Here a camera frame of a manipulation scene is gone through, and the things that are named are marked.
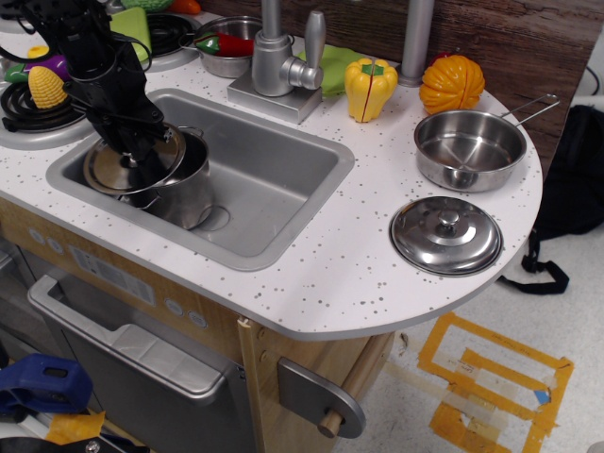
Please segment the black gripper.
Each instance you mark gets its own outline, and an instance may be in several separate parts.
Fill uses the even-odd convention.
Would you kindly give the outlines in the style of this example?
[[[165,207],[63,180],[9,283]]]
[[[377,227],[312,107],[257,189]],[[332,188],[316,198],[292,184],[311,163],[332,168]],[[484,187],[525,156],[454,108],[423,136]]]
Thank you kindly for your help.
[[[88,72],[70,68],[69,75],[67,93],[85,111],[118,163],[129,163],[132,154],[140,165],[161,165],[163,143],[156,140],[166,133],[164,115],[146,95],[141,66],[111,65]]]

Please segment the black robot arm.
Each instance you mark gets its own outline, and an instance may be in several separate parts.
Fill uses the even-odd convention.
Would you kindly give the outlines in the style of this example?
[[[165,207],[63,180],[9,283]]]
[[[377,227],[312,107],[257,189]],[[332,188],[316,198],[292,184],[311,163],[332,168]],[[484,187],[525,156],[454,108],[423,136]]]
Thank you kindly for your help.
[[[117,153],[135,162],[167,138],[164,116],[146,96],[146,77],[131,43],[111,31],[97,1],[3,1],[1,12],[30,24],[52,55],[65,57],[67,94]]]

